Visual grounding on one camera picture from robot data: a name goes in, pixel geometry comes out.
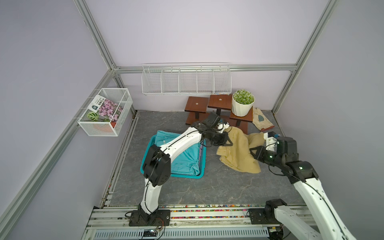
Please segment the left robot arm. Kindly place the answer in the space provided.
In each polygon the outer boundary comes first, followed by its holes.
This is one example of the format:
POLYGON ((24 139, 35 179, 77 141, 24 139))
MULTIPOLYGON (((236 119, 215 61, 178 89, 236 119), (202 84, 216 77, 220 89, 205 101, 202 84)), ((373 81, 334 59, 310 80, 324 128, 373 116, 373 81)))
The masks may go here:
POLYGON ((207 140, 213 146, 232 146, 226 131, 230 124, 215 113, 202 122, 194 122, 174 140, 161 146, 152 145, 143 163, 145 190, 138 211, 145 218, 152 217, 159 209, 162 185, 171 176, 173 161, 191 146, 207 140))

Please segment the khaki pants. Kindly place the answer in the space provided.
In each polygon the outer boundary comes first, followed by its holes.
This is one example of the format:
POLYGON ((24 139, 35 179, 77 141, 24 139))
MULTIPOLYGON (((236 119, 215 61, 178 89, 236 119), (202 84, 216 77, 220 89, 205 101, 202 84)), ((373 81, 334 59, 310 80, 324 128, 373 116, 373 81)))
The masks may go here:
POLYGON ((263 146, 265 143, 263 133, 252 133, 246 135, 236 127, 225 130, 233 145, 229 147, 220 146, 217 155, 220 161, 227 167, 242 173, 258 174, 261 172, 260 165, 251 155, 250 149, 263 146))

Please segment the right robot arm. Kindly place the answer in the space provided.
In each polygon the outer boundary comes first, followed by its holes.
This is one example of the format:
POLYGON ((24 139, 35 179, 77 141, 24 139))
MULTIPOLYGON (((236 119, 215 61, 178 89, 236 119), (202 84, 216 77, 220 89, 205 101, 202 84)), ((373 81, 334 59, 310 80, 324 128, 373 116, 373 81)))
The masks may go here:
POLYGON ((281 199, 266 202, 263 217, 279 222, 299 240, 354 240, 327 197, 319 175, 307 161, 299 159, 297 142, 290 137, 277 137, 274 143, 250 149, 255 160, 281 170, 305 201, 318 230, 298 217, 281 199))

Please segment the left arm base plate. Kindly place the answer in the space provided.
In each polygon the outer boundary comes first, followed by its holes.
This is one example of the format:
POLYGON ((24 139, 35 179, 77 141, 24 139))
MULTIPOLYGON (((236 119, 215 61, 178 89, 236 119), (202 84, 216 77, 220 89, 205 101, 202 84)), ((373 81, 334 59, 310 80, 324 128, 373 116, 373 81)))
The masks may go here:
POLYGON ((171 220, 170 210, 156 210, 152 214, 146 214, 143 210, 135 210, 129 217, 130 227, 169 226, 171 220))

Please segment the pink artificial flowers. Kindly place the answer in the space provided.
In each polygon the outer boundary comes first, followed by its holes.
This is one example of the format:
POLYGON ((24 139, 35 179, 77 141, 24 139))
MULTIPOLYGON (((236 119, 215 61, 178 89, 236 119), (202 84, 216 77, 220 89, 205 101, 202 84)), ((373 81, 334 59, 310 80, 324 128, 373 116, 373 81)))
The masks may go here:
POLYGON ((105 99, 97 114, 103 122, 116 123, 122 114, 123 108, 121 105, 105 99))

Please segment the brown wooden tiered stand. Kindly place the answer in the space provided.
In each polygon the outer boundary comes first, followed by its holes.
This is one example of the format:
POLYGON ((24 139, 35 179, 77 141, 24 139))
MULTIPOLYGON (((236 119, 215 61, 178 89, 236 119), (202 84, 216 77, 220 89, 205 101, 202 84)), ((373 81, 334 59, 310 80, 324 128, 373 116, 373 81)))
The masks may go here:
POLYGON ((185 107, 185 112, 189 113, 186 125, 205 120, 210 115, 208 109, 215 109, 216 114, 223 117, 231 126, 248 134, 248 123, 253 121, 253 110, 250 109, 244 117, 236 116, 232 108, 232 95, 211 95, 209 98, 189 97, 185 107))

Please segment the teal pants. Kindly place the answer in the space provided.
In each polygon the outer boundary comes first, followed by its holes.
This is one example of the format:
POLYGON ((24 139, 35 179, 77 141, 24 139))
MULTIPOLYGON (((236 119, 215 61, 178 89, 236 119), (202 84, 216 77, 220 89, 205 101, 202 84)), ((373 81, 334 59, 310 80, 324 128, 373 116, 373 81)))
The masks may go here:
MULTIPOLYGON (((155 145, 160 147, 176 139, 180 134, 165 131, 157 131, 155 145)), ((197 177, 202 173, 200 163, 201 145, 194 144, 186 149, 171 164, 171 176, 180 178, 197 177)))

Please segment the white pot green plant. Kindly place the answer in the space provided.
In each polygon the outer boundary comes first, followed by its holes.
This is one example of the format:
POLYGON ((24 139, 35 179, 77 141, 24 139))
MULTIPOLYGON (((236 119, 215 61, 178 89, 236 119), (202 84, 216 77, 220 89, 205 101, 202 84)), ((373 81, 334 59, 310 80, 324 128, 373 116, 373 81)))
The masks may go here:
POLYGON ((232 113, 237 117, 248 114, 255 102, 255 96, 247 90, 237 90, 232 96, 232 113))

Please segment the beige glove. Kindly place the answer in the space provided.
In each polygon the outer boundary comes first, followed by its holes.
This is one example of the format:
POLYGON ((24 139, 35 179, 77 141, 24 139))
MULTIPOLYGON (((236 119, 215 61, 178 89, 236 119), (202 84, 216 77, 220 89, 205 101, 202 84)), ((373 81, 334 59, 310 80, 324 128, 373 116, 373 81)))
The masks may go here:
POLYGON ((270 120, 268 120, 268 118, 263 114, 262 110, 260 110, 259 108, 253 108, 252 123, 261 132, 271 130, 275 127, 275 125, 270 120))

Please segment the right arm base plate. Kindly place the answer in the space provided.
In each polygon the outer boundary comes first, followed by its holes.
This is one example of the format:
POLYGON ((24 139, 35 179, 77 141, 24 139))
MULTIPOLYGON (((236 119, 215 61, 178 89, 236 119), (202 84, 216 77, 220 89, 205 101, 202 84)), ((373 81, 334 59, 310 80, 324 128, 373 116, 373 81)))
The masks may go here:
POLYGON ((281 225, 275 218, 274 209, 249 209, 247 217, 250 218, 252 225, 281 225))

